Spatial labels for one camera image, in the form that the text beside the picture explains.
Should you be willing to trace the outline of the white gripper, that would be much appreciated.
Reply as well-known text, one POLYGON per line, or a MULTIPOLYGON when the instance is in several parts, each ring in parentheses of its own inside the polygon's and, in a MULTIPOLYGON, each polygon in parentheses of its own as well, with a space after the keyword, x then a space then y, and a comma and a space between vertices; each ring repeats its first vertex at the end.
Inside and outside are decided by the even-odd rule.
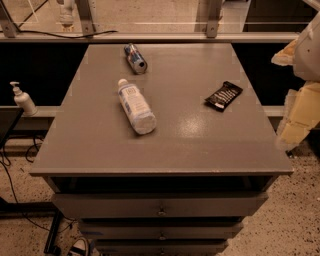
POLYGON ((276 131, 277 147, 291 151, 320 122, 320 12, 298 39, 277 52, 271 62, 279 66, 293 65, 294 74, 307 81, 298 91, 288 91, 284 115, 276 131))

